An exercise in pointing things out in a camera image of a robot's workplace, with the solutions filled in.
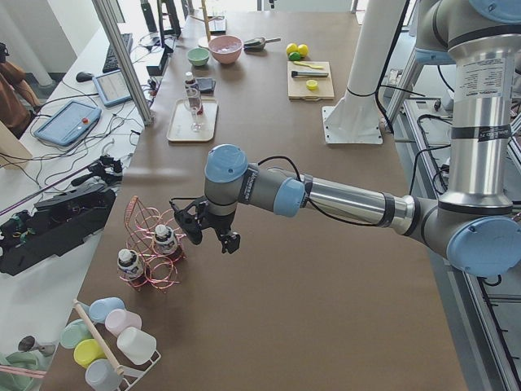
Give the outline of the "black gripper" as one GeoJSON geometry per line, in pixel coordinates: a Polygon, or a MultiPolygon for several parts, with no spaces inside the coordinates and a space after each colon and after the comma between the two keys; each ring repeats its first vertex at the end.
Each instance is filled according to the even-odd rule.
{"type": "Polygon", "coordinates": [[[239,249],[241,236],[231,230],[234,212],[215,214],[205,196],[173,197],[173,214],[177,225],[192,244],[201,244],[203,230],[212,228],[221,242],[222,253],[232,254],[239,249]]]}

